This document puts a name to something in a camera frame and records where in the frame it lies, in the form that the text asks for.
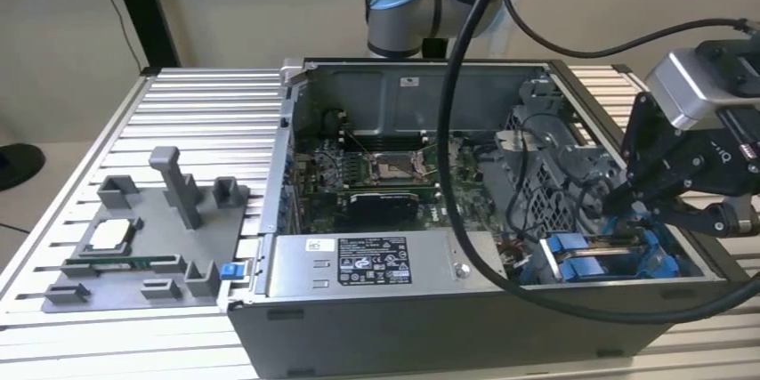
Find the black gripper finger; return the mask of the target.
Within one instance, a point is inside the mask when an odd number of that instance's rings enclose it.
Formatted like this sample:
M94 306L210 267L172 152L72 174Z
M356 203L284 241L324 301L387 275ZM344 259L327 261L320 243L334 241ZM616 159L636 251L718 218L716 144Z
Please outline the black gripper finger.
M624 181L604 197L604 214L623 214L636 201L648 202L664 194L670 185L664 158L682 137L652 93L642 92L635 97L624 132Z
M715 238L759 234L759 214L750 195L726 197L704 208L696 208L679 198L656 199L647 207L660 222Z

